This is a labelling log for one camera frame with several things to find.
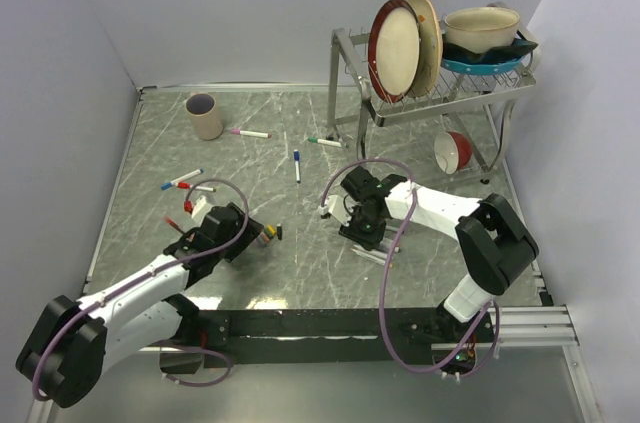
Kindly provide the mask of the grey marker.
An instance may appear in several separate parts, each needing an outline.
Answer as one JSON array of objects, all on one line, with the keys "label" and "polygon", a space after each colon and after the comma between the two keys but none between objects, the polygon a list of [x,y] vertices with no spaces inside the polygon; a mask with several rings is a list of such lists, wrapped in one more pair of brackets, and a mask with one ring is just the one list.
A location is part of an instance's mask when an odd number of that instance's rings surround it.
[{"label": "grey marker", "polygon": [[384,253],[384,254],[387,254],[390,251],[393,251],[394,253],[398,253],[400,251],[400,248],[399,247],[391,248],[389,245],[380,244],[372,249],[372,252],[378,252],[378,253]]}]

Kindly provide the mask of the blue cap marker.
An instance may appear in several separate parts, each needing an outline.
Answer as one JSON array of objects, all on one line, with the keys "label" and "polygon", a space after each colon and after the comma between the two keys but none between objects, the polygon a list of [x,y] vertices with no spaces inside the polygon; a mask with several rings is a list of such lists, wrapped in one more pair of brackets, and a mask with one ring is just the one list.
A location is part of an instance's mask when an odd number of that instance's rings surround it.
[{"label": "blue cap marker", "polygon": [[301,183],[301,165],[300,165],[300,153],[298,149],[294,149],[293,151],[294,158],[294,169],[295,169],[295,181],[296,183]]}]

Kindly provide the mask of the yellow cap marker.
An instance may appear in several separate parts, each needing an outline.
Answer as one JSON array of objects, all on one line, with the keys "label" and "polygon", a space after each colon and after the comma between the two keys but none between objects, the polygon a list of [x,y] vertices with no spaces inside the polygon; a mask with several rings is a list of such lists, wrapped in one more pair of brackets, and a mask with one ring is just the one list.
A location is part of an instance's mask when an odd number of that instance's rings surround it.
[{"label": "yellow cap marker", "polygon": [[385,266],[387,264],[387,254],[377,250],[364,250],[360,247],[353,247],[352,251],[369,261],[372,261],[378,265]]}]

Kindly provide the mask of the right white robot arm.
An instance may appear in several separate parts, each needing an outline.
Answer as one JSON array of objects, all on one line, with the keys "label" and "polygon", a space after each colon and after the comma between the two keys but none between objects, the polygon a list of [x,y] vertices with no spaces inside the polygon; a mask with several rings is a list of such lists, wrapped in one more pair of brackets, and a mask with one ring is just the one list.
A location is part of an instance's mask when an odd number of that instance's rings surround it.
[{"label": "right white robot arm", "polygon": [[466,274],[437,318],[439,333],[449,341],[463,339],[481,308],[504,294],[539,255],[523,221],[498,194],[483,199],[456,196],[398,174],[380,180],[362,166],[349,171],[340,186],[353,203],[328,196],[321,214],[339,221],[340,235],[368,252],[380,249],[389,220],[407,220],[459,244]]}]

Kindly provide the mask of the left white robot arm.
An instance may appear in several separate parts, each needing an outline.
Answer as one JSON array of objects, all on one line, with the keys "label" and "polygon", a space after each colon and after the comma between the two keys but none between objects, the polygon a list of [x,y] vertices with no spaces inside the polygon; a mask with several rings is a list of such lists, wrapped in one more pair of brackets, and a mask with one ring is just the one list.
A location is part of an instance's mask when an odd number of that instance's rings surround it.
[{"label": "left white robot arm", "polygon": [[234,203],[206,205],[151,263],[100,292],[51,300],[15,363],[34,393],[68,408],[113,365],[155,343],[210,352],[227,342],[229,321],[184,294],[222,261],[231,262],[264,227]]}]

